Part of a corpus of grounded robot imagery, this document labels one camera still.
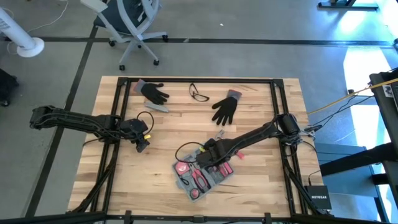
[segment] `concrete floor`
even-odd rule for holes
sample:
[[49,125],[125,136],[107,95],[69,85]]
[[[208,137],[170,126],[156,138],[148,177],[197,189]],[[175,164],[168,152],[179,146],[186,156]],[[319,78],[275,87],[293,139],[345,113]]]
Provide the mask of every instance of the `concrete floor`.
[[[150,30],[165,30],[170,38],[393,40],[377,12],[318,10],[317,2],[164,0],[164,8]],[[64,5],[65,1],[55,0],[0,0],[0,6],[12,10],[15,20],[26,30],[53,21]],[[32,35],[89,37],[94,18],[79,0],[69,0],[68,9],[57,23],[35,30]],[[100,29],[96,37],[109,37],[109,34]],[[11,105],[0,108],[0,218],[14,218],[25,213],[53,134],[53,129],[36,131],[29,128],[31,110],[42,105],[62,107],[65,104],[86,43],[46,42],[45,50],[29,59],[8,54],[6,45],[0,43],[0,67],[17,76],[21,87],[15,92]],[[125,47],[126,44],[114,48],[107,43],[93,44],[72,111],[91,113],[103,75],[299,78],[305,106],[311,111],[346,94],[348,73],[345,63],[350,50],[365,55],[379,50],[378,59],[385,60],[392,68],[398,67],[398,54],[389,47],[153,43],[149,47],[160,58],[158,67],[153,66],[148,55],[135,51],[126,63],[126,71],[120,72],[118,61]],[[14,45],[11,45],[11,51],[15,52]],[[373,69],[381,71],[385,68],[376,64]],[[357,75],[366,77],[369,73]],[[338,107],[311,116],[310,122],[328,116]],[[338,126],[344,127],[346,133],[337,131]],[[351,112],[346,110],[317,133],[317,142],[333,144],[353,129]],[[84,138],[85,134],[77,131],[64,132],[37,215],[65,212]],[[355,134],[338,143],[356,145]],[[350,210],[339,206],[341,197],[332,200],[336,205],[336,216],[352,214],[355,218],[372,220],[372,214],[377,214],[369,207],[364,207],[366,213],[358,212],[363,200],[373,203],[373,198],[359,200],[344,195],[356,202],[353,205],[357,207]]]

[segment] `black work glove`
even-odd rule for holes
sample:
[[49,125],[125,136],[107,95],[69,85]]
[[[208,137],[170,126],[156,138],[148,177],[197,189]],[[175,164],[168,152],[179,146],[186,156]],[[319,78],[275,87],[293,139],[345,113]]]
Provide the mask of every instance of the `black work glove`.
[[236,111],[236,106],[238,105],[238,100],[240,99],[242,93],[234,90],[229,90],[227,97],[218,103],[215,103],[211,108],[220,108],[211,119],[215,121],[217,119],[217,125],[223,122],[223,126],[228,120],[229,124],[232,124],[232,119]]
[[166,98],[168,98],[169,95],[157,90],[157,87],[163,87],[163,83],[153,84],[146,83],[144,80],[139,80],[134,87],[134,91],[142,93],[144,97],[156,105],[163,105],[164,102],[167,102]]

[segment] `wooden tabletop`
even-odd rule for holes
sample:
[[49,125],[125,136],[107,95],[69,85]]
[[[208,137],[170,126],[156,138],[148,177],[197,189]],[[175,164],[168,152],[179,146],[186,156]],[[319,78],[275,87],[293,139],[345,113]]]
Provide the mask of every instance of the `wooden tabletop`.
[[[110,114],[117,80],[118,77],[102,77],[93,115]],[[289,112],[296,116],[299,125],[307,125],[299,80],[287,78],[284,83]],[[144,103],[147,99],[131,89],[126,119],[135,118],[141,111],[150,111],[155,124],[150,133],[150,145],[142,153],[138,153],[128,141],[121,143],[109,214],[121,215],[131,210],[133,215],[263,217],[264,212],[270,212],[272,217],[289,217],[280,149],[275,138],[241,150],[244,159],[233,157],[230,162],[235,174],[199,201],[192,203],[185,192],[178,189],[172,164],[179,146],[189,141],[205,142],[221,129],[225,130],[224,138],[235,138],[260,127],[274,116],[269,85],[197,83],[196,86],[200,94],[210,97],[209,101],[195,101],[188,93],[189,83],[165,83],[160,91],[170,95],[166,103],[169,113],[146,108]],[[243,95],[232,125],[217,126],[211,121],[215,113],[211,106],[225,98],[229,89],[240,91]],[[277,94],[277,97],[280,111],[283,111],[280,95]],[[149,115],[143,114],[140,119],[151,125]],[[86,140],[94,138],[88,134]],[[313,144],[310,138],[304,139]],[[196,146],[187,146],[179,152],[179,156],[190,154],[194,149]],[[100,142],[89,143],[83,148],[68,209],[77,207],[94,186],[102,151],[103,143]],[[307,184],[308,175],[319,170],[316,152],[307,144],[300,144],[297,156],[303,183]],[[313,174],[311,181],[321,185],[320,173]],[[295,208],[300,212],[299,197],[293,183],[292,188]],[[103,193],[104,188],[98,208],[102,207]]]

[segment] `tool kit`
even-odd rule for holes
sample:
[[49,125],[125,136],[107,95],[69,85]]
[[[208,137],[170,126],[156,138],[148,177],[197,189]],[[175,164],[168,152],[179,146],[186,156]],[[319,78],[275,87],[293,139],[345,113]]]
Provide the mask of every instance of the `tool kit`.
[[228,162],[219,166],[207,167],[205,169],[199,168],[199,165],[194,162],[196,155],[200,150],[196,150],[193,154],[185,156],[182,160],[187,162],[176,162],[172,168],[177,177],[177,186],[187,193],[188,198],[192,202],[196,202],[210,192],[222,181],[230,178],[234,171]]

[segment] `office chair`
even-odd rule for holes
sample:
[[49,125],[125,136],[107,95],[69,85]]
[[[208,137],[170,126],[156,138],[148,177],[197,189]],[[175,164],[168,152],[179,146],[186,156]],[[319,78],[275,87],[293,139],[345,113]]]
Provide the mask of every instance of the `office chair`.
[[144,43],[144,40],[162,37],[164,42],[169,41],[166,32],[144,34],[152,24],[158,10],[162,7],[160,0],[110,0],[108,4],[102,0],[80,0],[82,4],[94,10],[97,18],[94,26],[105,27],[112,34],[109,45],[130,42],[119,61],[119,69],[126,69],[125,62],[129,54],[138,47],[154,58],[154,65],[159,65],[159,59]]

